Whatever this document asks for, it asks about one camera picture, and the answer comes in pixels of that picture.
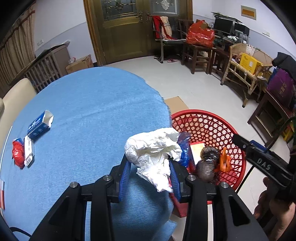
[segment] human hand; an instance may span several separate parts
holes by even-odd
[[[271,184],[271,180],[265,177],[263,179],[263,183],[268,188]],[[295,203],[278,199],[269,200],[267,191],[265,190],[259,196],[258,205],[254,210],[254,217],[258,219],[268,205],[271,213],[277,218],[277,223],[269,235],[269,240],[276,241],[280,238],[292,221],[295,214]]]

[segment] wall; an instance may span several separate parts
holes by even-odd
[[[242,21],[250,28],[249,44],[254,45],[271,57],[275,58],[277,52],[284,52],[296,59],[296,45],[290,34],[277,18],[260,0],[208,0],[211,3],[204,3],[203,0],[193,0],[193,18],[204,19],[210,23],[215,21],[211,12],[221,12]],[[241,16],[241,5],[256,8],[257,20]]]
[[[69,40],[71,57],[91,54],[96,62],[84,12],[83,0],[37,0],[34,26],[35,54]]]

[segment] computer monitor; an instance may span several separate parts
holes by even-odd
[[[231,34],[233,21],[224,18],[216,18],[214,24],[214,30],[221,31],[227,34]]]
[[[250,29],[247,26],[245,26],[244,24],[241,24],[241,23],[235,23],[234,24],[234,30],[242,32],[243,34],[245,34],[247,36],[249,36],[249,34],[250,34]]]

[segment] red plastic bag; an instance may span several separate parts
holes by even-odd
[[[24,161],[25,161],[25,149],[24,149],[24,144],[23,144],[23,141],[18,138],[18,139],[15,139],[13,142],[12,142],[12,157],[14,158],[15,160],[15,164],[23,169],[24,168]]]
[[[190,26],[188,34],[186,36],[186,42],[188,44],[200,45],[204,47],[213,47],[213,41],[215,39],[215,31],[209,28],[201,28],[205,21],[199,21]]]

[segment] basket rim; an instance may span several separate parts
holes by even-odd
[[[233,126],[231,124],[229,124],[226,120],[224,120],[222,117],[220,117],[212,112],[206,111],[206,110],[198,110],[198,109],[181,110],[179,112],[172,114],[171,118],[172,118],[172,120],[174,120],[177,117],[180,117],[182,115],[188,115],[188,114],[199,114],[199,115],[207,115],[207,116],[213,117],[213,118],[219,120],[220,122],[222,122],[223,124],[225,124],[234,134],[238,134],[238,132],[233,128]],[[241,182],[244,178],[244,174],[246,171],[247,161],[246,161],[246,157],[245,157],[245,152],[243,150],[241,150],[241,152],[242,152],[242,170],[240,172],[240,175],[239,175],[237,181],[232,186],[233,190],[236,190],[239,187],[239,185],[241,184]]]

